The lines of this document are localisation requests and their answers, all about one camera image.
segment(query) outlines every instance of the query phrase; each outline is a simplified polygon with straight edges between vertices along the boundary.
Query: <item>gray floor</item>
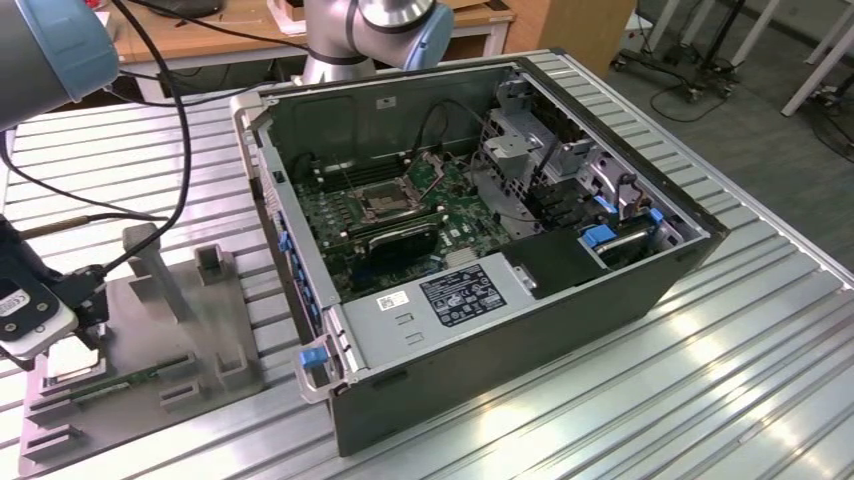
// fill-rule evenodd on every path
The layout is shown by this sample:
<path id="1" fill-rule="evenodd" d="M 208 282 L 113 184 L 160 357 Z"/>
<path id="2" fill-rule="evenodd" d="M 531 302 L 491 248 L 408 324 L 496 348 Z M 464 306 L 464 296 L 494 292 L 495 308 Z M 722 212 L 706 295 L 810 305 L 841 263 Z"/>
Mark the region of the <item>gray floor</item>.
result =
<path id="1" fill-rule="evenodd" d="M 671 23 L 675 28 L 682 25 L 692 3 L 683 1 Z M 663 4 L 664 0 L 643 0 L 642 11 L 656 16 Z M 698 38 L 700 50 L 724 13 L 726 7 L 716 5 Z M 722 50 L 723 58 L 731 58 L 751 26 L 753 20 L 742 15 Z M 666 46 L 662 42 L 659 53 Z M 622 72 L 611 72 L 607 81 L 782 219 L 854 270 L 854 164 L 815 139 L 806 112 L 793 118 L 779 114 L 811 72 L 803 63 L 810 51 L 810 46 L 769 29 L 739 70 L 742 85 L 732 97 L 703 120 L 691 124 L 664 119 L 648 105 L 651 95 L 676 83 L 672 77 L 635 65 Z M 838 66 L 829 77 L 831 83 L 849 72 L 847 67 Z M 716 101 L 708 98 L 698 105 L 688 105 L 664 94 L 656 105 L 668 115 L 690 118 Z M 845 113 L 842 122 L 854 132 L 854 111 Z"/>

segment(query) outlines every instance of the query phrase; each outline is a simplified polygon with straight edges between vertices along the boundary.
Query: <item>power supply label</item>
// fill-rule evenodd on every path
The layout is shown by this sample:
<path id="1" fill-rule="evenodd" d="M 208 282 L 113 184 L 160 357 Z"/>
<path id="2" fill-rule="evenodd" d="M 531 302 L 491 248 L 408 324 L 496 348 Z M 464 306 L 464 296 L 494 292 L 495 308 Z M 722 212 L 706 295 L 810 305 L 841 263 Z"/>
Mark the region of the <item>power supply label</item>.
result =
<path id="1" fill-rule="evenodd" d="M 420 284 L 434 312 L 452 327 L 507 305 L 480 265 Z"/>

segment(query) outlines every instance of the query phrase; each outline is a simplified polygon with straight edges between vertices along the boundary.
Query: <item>motherboard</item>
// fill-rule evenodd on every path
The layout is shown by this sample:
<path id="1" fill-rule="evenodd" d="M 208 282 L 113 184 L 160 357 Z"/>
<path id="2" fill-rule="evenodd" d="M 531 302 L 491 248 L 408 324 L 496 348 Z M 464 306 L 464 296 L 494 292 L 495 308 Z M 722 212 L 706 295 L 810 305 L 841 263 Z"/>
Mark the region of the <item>motherboard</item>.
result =
<path id="1" fill-rule="evenodd" d="M 470 158 L 424 152 L 399 171 L 388 161 L 374 176 L 320 163 L 312 180 L 296 185 L 344 302 L 476 260 L 511 241 L 478 195 Z M 387 178 L 390 172 L 400 175 Z"/>

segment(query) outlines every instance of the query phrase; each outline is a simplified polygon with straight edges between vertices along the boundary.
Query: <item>white sticker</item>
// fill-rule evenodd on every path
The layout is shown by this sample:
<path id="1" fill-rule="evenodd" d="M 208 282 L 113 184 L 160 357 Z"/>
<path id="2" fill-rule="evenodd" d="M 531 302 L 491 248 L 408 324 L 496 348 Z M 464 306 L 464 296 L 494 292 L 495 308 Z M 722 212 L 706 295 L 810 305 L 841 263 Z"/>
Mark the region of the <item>white sticker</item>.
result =
<path id="1" fill-rule="evenodd" d="M 387 108 L 395 108 L 398 106 L 398 97 L 386 97 L 376 100 L 376 109 L 384 110 Z"/>
<path id="2" fill-rule="evenodd" d="M 400 290 L 399 292 L 392 293 L 391 295 L 386 295 L 376 299 L 376 303 L 379 303 L 380 311 L 390 310 L 400 305 L 406 305 L 410 303 L 410 298 L 406 296 L 406 292 Z"/>
<path id="3" fill-rule="evenodd" d="M 0 317 L 8 317 L 29 303 L 29 294 L 19 290 L 0 300 Z"/>

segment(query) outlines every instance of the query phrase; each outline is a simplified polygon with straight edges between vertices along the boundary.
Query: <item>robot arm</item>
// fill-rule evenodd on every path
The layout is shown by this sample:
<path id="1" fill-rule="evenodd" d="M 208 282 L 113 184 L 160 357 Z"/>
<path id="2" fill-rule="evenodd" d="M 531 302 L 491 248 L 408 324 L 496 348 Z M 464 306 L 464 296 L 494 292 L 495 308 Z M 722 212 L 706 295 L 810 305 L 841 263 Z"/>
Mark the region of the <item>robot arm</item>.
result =
<path id="1" fill-rule="evenodd" d="M 81 0 L 0 1 L 0 25 L 5 135 L 21 121 L 112 83 L 119 55 Z M 309 0 L 307 29 L 303 81 L 318 83 L 374 74 L 368 57 L 406 70 L 435 66 L 451 39 L 454 13 L 435 0 Z M 99 268 L 68 275 L 51 270 L 0 215 L 0 353 L 21 359 L 23 368 L 69 332 L 88 343 L 81 332 L 107 320 Z"/>
<path id="2" fill-rule="evenodd" d="M 374 61 L 403 70 L 435 67 L 454 31 L 454 12 L 436 0 L 308 0 L 308 62 L 303 84 L 376 73 Z"/>

